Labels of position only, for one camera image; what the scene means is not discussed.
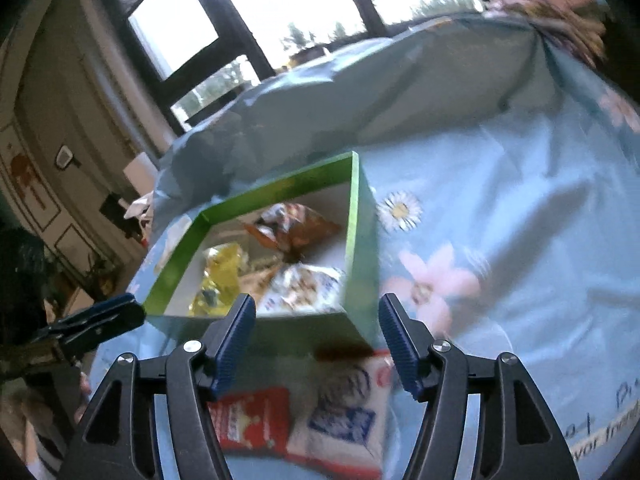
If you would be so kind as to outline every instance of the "white package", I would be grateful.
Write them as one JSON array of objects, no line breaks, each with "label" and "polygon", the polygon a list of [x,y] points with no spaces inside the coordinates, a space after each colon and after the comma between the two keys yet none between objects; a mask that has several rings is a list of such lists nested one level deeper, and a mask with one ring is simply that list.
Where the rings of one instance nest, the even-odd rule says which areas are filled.
[{"label": "white package", "polygon": [[289,459],[348,478],[379,478],[392,369],[389,355],[327,364],[294,421]]}]

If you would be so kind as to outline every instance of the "red snack package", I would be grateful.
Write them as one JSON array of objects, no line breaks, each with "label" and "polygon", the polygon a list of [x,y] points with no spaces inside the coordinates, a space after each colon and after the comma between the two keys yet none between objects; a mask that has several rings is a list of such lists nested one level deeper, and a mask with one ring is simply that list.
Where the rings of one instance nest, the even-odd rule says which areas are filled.
[{"label": "red snack package", "polygon": [[289,436],[289,391],[268,388],[208,402],[209,415],[226,450],[264,450],[284,455]]}]

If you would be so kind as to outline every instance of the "metal screw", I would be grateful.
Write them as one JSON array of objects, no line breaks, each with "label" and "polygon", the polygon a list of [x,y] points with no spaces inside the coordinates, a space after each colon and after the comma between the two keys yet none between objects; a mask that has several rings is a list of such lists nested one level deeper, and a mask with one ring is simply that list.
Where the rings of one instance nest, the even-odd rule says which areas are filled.
[{"label": "metal screw", "polygon": [[191,341],[187,341],[182,348],[184,348],[185,352],[197,352],[202,348],[202,343],[197,339],[192,339]]},{"label": "metal screw", "polygon": [[436,352],[448,352],[451,350],[451,343],[449,341],[444,341],[444,339],[437,339],[433,342],[433,349]]},{"label": "metal screw", "polygon": [[133,362],[133,354],[122,354],[118,356],[118,364],[128,364],[130,365]]},{"label": "metal screw", "polygon": [[509,352],[503,353],[500,356],[500,359],[502,359],[502,362],[505,363],[506,365],[514,365],[518,362],[518,358]]}]

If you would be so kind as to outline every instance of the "yellow snack bag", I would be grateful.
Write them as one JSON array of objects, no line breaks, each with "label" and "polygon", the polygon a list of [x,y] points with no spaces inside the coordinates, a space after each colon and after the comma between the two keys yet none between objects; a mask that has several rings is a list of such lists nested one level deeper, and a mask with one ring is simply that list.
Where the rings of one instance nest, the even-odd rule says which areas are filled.
[{"label": "yellow snack bag", "polygon": [[207,265],[200,290],[189,307],[190,316],[224,316],[240,294],[238,272],[242,249],[233,242],[206,251]]}]

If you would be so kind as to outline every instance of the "wall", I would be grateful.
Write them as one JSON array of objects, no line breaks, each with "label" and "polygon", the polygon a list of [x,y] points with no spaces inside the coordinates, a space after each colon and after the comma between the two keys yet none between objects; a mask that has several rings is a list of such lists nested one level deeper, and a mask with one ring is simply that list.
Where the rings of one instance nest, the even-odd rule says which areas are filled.
[{"label": "wall", "polygon": [[[115,266],[142,259],[98,209],[110,191],[136,197],[122,170],[144,142],[79,0],[30,0],[0,48],[0,192],[76,276],[90,254]],[[55,168],[63,143],[81,168]]]}]

